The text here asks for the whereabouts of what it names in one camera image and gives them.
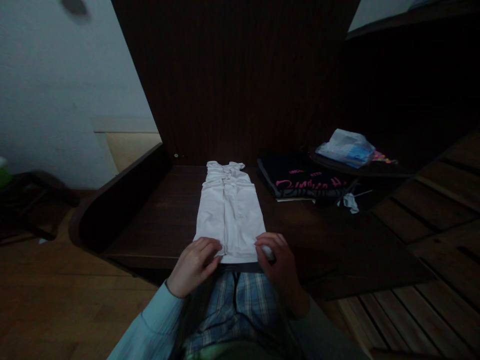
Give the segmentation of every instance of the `green object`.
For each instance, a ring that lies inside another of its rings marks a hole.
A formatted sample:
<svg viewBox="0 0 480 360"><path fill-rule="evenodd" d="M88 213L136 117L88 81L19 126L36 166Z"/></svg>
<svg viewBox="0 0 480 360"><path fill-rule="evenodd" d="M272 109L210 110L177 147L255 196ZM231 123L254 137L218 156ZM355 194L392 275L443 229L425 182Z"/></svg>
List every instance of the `green object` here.
<svg viewBox="0 0 480 360"><path fill-rule="evenodd" d="M7 160L0 157L0 188L7 186L14 177L7 170Z"/></svg>

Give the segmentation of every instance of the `wooden table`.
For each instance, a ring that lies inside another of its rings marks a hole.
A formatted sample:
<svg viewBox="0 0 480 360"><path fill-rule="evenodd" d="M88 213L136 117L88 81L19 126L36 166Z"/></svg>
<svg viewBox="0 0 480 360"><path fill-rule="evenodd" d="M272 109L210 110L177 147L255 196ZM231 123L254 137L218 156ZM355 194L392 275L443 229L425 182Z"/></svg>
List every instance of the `wooden table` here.
<svg viewBox="0 0 480 360"><path fill-rule="evenodd" d="M310 292L326 299L395 288L433 279L395 236L365 213L311 201L277 202L255 168L267 231L282 233L298 274ZM205 166L173 166L120 236L101 256L128 268L172 269L196 233Z"/></svg>

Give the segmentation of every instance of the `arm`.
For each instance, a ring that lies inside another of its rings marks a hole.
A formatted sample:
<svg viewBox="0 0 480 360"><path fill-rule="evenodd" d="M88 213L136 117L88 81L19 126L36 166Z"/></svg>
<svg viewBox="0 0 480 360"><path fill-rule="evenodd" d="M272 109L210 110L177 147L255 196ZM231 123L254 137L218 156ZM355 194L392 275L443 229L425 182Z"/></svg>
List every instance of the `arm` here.
<svg viewBox="0 0 480 360"><path fill-rule="evenodd" d="M290 328L307 360L368 360L338 328L300 285L295 267L295 257L282 234L265 232L257 237L258 262L276 288L281 301L295 315ZM269 246L276 257L270 265L261 246Z"/></svg>
<svg viewBox="0 0 480 360"><path fill-rule="evenodd" d="M131 323L108 360L167 359L175 344L185 297L215 271L221 256L204 265L221 248L218 240L207 237L188 245L170 277Z"/></svg>
<svg viewBox="0 0 480 360"><path fill-rule="evenodd" d="M310 297L310 311L301 319L291 320L290 328L307 360L369 360L360 348L333 325Z"/></svg>
<svg viewBox="0 0 480 360"><path fill-rule="evenodd" d="M163 283L145 310L133 320L108 360L168 358L184 301L173 296Z"/></svg>

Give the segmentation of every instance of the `person's left hand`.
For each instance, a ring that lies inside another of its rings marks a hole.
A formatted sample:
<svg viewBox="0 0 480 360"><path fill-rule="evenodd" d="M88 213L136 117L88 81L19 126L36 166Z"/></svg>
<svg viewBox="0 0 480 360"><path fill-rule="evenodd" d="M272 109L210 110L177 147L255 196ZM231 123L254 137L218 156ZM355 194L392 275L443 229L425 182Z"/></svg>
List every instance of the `person's left hand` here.
<svg viewBox="0 0 480 360"><path fill-rule="evenodd" d="M205 263L221 249L220 242L210 237L201 237L188 245L166 280L171 294L185 298L203 283L215 271L222 257L216 256L206 267Z"/></svg>

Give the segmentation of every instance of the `hand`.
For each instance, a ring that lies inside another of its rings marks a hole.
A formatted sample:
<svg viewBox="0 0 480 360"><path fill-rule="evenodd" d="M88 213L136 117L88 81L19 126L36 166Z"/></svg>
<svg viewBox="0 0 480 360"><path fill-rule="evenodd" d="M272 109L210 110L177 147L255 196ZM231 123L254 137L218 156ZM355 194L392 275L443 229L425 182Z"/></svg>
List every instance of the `hand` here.
<svg viewBox="0 0 480 360"><path fill-rule="evenodd" d="M188 245L180 255L166 286L177 298L185 298L203 283L217 268L221 256L216 256L207 267L208 260L222 249L218 240L201 237Z"/></svg>
<svg viewBox="0 0 480 360"><path fill-rule="evenodd" d="M256 253L266 277L278 291L280 299L298 318L304 318L310 311L310 296L300 285L295 257L284 236L275 232L264 232L256 237ZM276 263L270 265L260 246L267 245L275 254Z"/></svg>

